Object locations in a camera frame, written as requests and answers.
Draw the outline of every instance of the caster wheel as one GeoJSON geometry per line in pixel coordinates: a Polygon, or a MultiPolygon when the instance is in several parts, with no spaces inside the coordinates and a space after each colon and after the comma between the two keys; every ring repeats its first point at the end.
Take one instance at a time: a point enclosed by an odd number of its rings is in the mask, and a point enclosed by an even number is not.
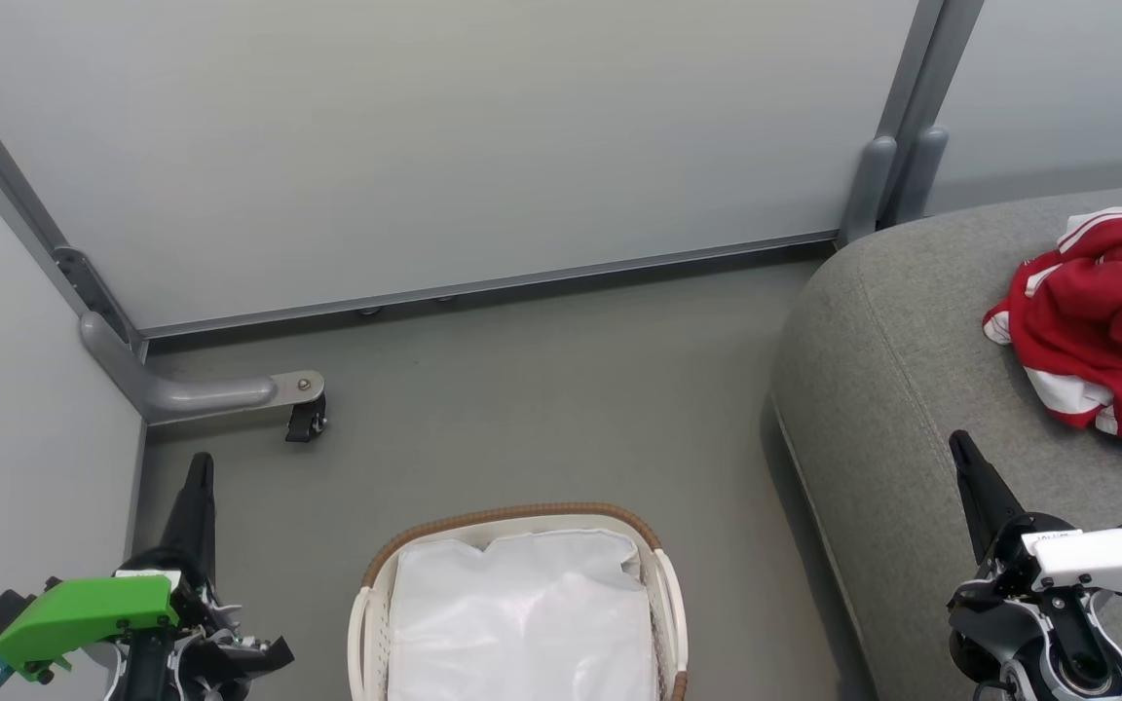
{"type": "Polygon", "coordinates": [[[284,440],[289,443],[309,443],[318,439],[327,427],[327,395],[312,403],[297,404],[293,407],[293,416],[288,417],[288,434],[284,440]]]}

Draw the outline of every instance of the gray fabric upholstery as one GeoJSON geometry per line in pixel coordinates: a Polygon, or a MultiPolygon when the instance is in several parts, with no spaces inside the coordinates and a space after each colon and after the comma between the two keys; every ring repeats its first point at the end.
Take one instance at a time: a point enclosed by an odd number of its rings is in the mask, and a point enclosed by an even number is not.
{"type": "MultiPolygon", "coordinates": [[[[981,315],[1069,214],[1122,191],[923,219],[825,264],[798,298],[773,396],[882,700],[966,700],[947,609],[971,545],[947,449],[971,432],[1031,510],[1083,528],[1122,522],[1122,440],[1047,416],[981,315]]],[[[1104,611],[1122,644],[1122,600],[1104,611]]]]}

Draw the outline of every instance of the white stripe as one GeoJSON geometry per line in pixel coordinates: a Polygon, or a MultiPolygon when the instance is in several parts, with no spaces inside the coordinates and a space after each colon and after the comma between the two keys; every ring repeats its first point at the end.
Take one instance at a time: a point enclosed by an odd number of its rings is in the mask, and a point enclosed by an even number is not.
{"type": "Polygon", "coordinates": [[[1119,435],[1119,422],[1114,421],[1114,404],[1098,412],[1098,416],[1094,417],[1094,427],[1110,435],[1119,435]]]}
{"type": "Polygon", "coordinates": [[[981,325],[985,331],[985,338],[999,345],[1011,343],[1011,313],[1006,310],[990,316],[990,321],[981,325]]]}
{"type": "Polygon", "coordinates": [[[1054,266],[1029,276],[1029,282],[1024,285],[1024,297],[1032,298],[1033,294],[1037,294],[1037,288],[1041,284],[1041,280],[1046,279],[1056,268],[1063,265],[1064,262],[1055,262],[1054,266]]]}
{"type": "Polygon", "coordinates": [[[1122,207],[1107,207],[1105,210],[1098,210],[1097,212],[1077,214],[1077,216],[1067,218],[1067,231],[1064,232],[1064,236],[1059,236],[1059,240],[1057,240],[1057,243],[1059,243],[1059,252],[1066,252],[1069,248],[1076,245],[1077,240],[1080,240],[1082,237],[1095,225],[1112,221],[1113,219],[1122,219],[1122,207]]]}
{"type": "Polygon", "coordinates": [[[1024,368],[1024,371],[1029,373],[1029,381],[1037,390],[1037,396],[1040,396],[1041,403],[1051,412],[1083,414],[1114,400],[1110,387],[1095,385],[1076,376],[1057,376],[1054,372],[1034,371],[1032,368],[1024,368]]]}

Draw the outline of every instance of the basket handle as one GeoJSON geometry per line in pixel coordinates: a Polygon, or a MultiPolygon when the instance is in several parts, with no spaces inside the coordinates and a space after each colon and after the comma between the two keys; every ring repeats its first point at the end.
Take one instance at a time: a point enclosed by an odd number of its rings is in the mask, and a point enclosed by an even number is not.
{"type": "Polygon", "coordinates": [[[361,587],[358,598],[352,600],[349,614],[349,692],[352,701],[366,700],[366,683],[361,679],[361,629],[366,627],[366,602],[370,599],[370,588],[361,587]]]}

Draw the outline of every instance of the red clothing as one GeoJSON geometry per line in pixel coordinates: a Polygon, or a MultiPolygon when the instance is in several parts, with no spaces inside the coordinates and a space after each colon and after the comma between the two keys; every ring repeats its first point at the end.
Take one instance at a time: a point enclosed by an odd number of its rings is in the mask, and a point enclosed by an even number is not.
{"type": "Polygon", "coordinates": [[[1122,435],[1122,207],[1068,219],[1059,247],[1015,271],[985,335],[1014,343],[1056,417],[1122,435]]]}

